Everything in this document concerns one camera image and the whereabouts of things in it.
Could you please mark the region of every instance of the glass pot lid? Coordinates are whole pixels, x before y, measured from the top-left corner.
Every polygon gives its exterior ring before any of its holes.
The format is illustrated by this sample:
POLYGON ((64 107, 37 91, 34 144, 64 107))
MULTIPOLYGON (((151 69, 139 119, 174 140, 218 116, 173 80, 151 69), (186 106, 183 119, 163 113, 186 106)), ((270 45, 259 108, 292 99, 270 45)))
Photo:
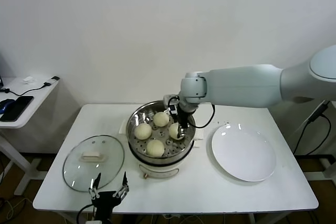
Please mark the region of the glass pot lid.
POLYGON ((63 178, 76 191, 88 191, 101 173, 99 187, 110 183, 124 162, 124 149, 118 139, 99 135, 85 139, 68 154, 63 178))

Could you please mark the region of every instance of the black cable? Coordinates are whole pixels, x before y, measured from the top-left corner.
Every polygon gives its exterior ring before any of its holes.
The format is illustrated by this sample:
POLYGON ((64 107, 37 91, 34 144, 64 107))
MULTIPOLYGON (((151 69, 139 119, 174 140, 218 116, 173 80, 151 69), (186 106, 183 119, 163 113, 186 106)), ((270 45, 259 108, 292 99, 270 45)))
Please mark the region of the black cable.
MULTIPOLYGON (((169 111, 169 114, 170 114, 170 116, 171 116, 172 118, 174 118, 174 117, 173 117, 173 114, 172 114, 172 112, 171 112, 171 110, 170 110, 170 102, 171 102, 173 99, 180 100, 180 98, 179 98, 178 96, 175 96, 175 97, 170 97, 169 100, 168 100, 168 105, 167 105, 167 106, 168 106, 168 111, 169 111)), ((188 123, 189 123, 192 127, 197 128, 197 129, 202 129, 202 128, 207 127, 207 126, 211 123, 212 119, 213 119, 214 116, 215 116, 215 112, 216 112, 216 108, 215 108, 215 106, 214 106, 213 104, 211 104, 211 106, 212 106, 212 110, 213 110, 213 112, 212 112, 212 115, 211 115, 211 117, 210 117, 210 120, 209 120, 205 125, 203 125, 203 126, 196 126, 196 125, 192 124, 192 123, 190 122, 190 120, 188 120, 188 123)))
POLYGON ((295 149, 294 149, 294 151, 293 151, 293 154, 295 154, 296 150, 298 149, 299 144, 300 144, 300 142, 301 142, 301 139, 302 139, 302 137, 303 137, 303 134, 304 134, 304 132, 305 132, 305 130, 306 130, 306 128, 307 128, 307 126, 308 126, 309 124, 310 124, 310 121, 308 121, 308 122, 305 124, 305 126, 304 126, 304 128, 303 128, 303 130, 302 130, 302 132, 301 132, 301 135, 300 135, 300 137, 299 137, 299 141, 298 141, 298 143, 297 143, 296 146, 295 146, 295 149))
POLYGON ((327 118, 327 117, 326 117, 325 115, 323 115, 323 114, 320 115, 320 117, 327 119, 327 121, 328 121, 328 123, 329 123, 329 129, 328 129, 327 135, 326 135, 325 138, 322 140, 322 142, 319 144, 319 146, 317 146, 315 149, 313 149, 313 150, 312 150, 311 152, 309 152, 307 155, 313 153, 313 152, 316 151, 318 148, 320 148, 321 145, 324 144, 324 142, 327 140, 327 138, 328 138, 328 136, 329 136, 329 134, 330 134, 330 131, 331 131, 331 122, 330 122, 329 118, 327 118))
MULTIPOLYGON (((8 201, 10 201, 10 200, 12 200, 14 198, 17 198, 17 197, 21 197, 21 196, 14 196, 14 197, 10 198, 8 201)), ((22 205, 20 211, 16 215, 14 215, 14 213, 13 213, 13 216, 9 220, 2 221, 2 222, 0 222, 0 224, 8 223, 8 222, 14 220, 15 218, 17 218, 21 214, 21 212, 23 211, 23 209, 25 208, 25 206, 26 206, 26 200, 23 201, 23 205, 22 205)))
POLYGON ((141 221, 143 221, 144 218, 146 218, 146 215, 142 216, 142 218, 136 224, 139 224, 141 221))
POLYGON ((314 216, 314 218, 315 218, 317 224, 320 224, 319 218, 317 218, 317 215, 315 214, 315 212, 314 212, 314 211, 310 211, 310 212, 311 212, 312 215, 314 216))
POLYGON ((307 211, 307 213, 309 214, 310 220, 313 224, 315 224, 315 219, 313 218, 313 216, 311 215, 310 211, 307 211))
POLYGON ((287 220, 288 224, 291 224, 288 216, 286 216, 286 220, 287 220))
POLYGON ((212 115, 211 115, 211 117, 210 117, 210 120, 209 120, 205 125, 203 125, 203 126, 196 126, 196 125, 193 125, 189 120, 188 120, 188 123, 189 123, 192 127, 197 128, 197 129, 202 129, 202 128, 207 127, 207 126, 211 123, 212 119, 213 119, 214 116, 215 116, 215 112, 216 112, 215 106, 214 106, 213 104, 211 104, 211 106, 212 106, 212 115))
POLYGON ((39 89, 42 89, 42 88, 44 88, 44 87, 46 87, 46 85, 43 85, 42 87, 39 87, 38 89, 30 89, 30 90, 27 90, 27 91, 25 91, 25 92, 23 92, 22 94, 17 94, 17 93, 15 93, 15 92, 13 92, 13 91, 9 91, 10 93, 12 93, 12 94, 14 94, 14 95, 17 95, 18 97, 21 97, 21 96, 23 96, 24 94, 26 94, 26 93, 28 93, 28 92, 31 92, 31 91, 34 91, 34 90, 39 90, 39 89))
POLYGON ((160 215, 157 216, 156 221, 154 222, 154 224, 157 224, 157 222, 158 222, 157 220, 159 219, 159 217, 160 217, 160 215))
POLYGON ((2 168, 2 176, 1 176, 1 181, 0 181, 0 185, 1 185, 2 181, 4 180, 4 176, 5 176, 5 166, 4 166, 4 163, 2 162, 1 158, 0 158, 0 164, 1 164, 1 168, 2 168))
POLYGON ((168 100, 168 111, 169 111, 169 114, 172 118, 174 118, 173 114, 172 114, 172 111, 170 110, 170 102, 173 100, 173 99, 177 99, 178 101, 180 100, 180 98, 178 96, 175 96, 175 97, 170 97, 169 100, 168 100))
POLYGON ((89 208, 89 207, 92 207, 93 206, 93 204, 89 204, 89 205, 86 205, 86 206, 84 206, 82 209, 80 209, 79 210, 79 212, 77 213, 77 217, 76 217, 76 223, 77 224, 79 224, 79 216, 80 216, 80 214, 85 210, 85 209, 87 209, 87 208, 89 208))

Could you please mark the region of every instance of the white desk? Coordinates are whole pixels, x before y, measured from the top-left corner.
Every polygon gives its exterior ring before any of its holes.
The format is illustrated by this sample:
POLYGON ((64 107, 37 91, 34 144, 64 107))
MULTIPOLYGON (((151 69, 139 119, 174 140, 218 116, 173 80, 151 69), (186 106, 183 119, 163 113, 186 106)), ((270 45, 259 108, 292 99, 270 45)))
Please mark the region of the white desk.
MULTIPOLYGON (((3 78, 4 89, 9 88, 17 94, 21 94, 26 90, 40 88, 49 77, 39 79, 34 84, 23 84, 22 78, 3 78)), ((43 89, 31 91, 26 95, 32 95, 34 99, 25 109, 25 111, 20 115, 18 120, 15 122, 1 122, 0 129, 17 129, 23 127, 29 119, 34 115, 35 111, 40 107, 43 101, 48 97, 54 87, 58 84, 58 81, 53 85, 44 87, 43 89)), ((17 99, 18 96, 12 93, 0 93, 0 101, 5 99, 17 99)), ((36 167, 38 166, 41 159, 36 158, 32 163, 29 163, 2 135, 0 135, 0 150, 10 159, 10 163, 6 166, 4 176, 8 173, 9 169, 15 163, 20 167, 25 175, 21 182, 17 186, 14 195, 22 195, 26 189, 28 183, 32 179, 44 179, 46 172, 39 172, 36 167)))
MULTIPOLYGON (((192 149, 182 163, 180 172, 168 179, 143 179, 138 163, 128 147, 125 135, 118 134, 123 120, 138 108, 136 104, 85 105, 78 114, 60 148, 33 206, 39 210, 56 211, 74 222, 74 214, 91 203, 88 193, 70 189, 62 177, 62 166, 70 150, 84 139, 100 134, 117 137, 125 149, 125 161, 117 177, 102 190, 116 190, 124 171, 130 192, 119 214, 218 214, 285 211, 260 223, 275 223, 294 210, 315 209, 318 201, 297 164, 285 139, 267 109, 217 106, 212 123, 204 129, 200 148, 192 149), (227 174, 209 151, 212 133, 226 122, 248 124, 268 137, 277 155, 274 174, 259 183, 249 183, 227 174)), ((201 105, 194 115, 198 125, 211 114, 209 105, 201 105)))

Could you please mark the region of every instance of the smartphone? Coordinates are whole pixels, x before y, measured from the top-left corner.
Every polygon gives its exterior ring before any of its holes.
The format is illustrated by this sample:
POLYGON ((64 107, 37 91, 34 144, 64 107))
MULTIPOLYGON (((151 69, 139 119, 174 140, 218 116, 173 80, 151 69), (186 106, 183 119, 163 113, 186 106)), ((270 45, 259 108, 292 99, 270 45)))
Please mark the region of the smartphone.
POLYGON ((15 102, 8 106, 5 113, 1 116, 0 121, 15 122, 33 99, 34 97, 31 96, 19 97, 15 102))

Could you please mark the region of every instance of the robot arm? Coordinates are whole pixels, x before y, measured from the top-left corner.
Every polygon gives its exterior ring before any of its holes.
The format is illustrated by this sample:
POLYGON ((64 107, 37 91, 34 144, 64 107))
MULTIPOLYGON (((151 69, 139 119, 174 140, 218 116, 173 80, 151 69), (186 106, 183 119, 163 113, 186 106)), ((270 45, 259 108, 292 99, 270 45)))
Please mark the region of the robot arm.
POLYGON ((315 54, 297 66, 279 69, 272 65, 254 65, 187 73, 181 82, 179 100, 168 104, 181 128, 198 105, 266 108, 282 100, 302 98, 336 100, 336 45, 315 54))

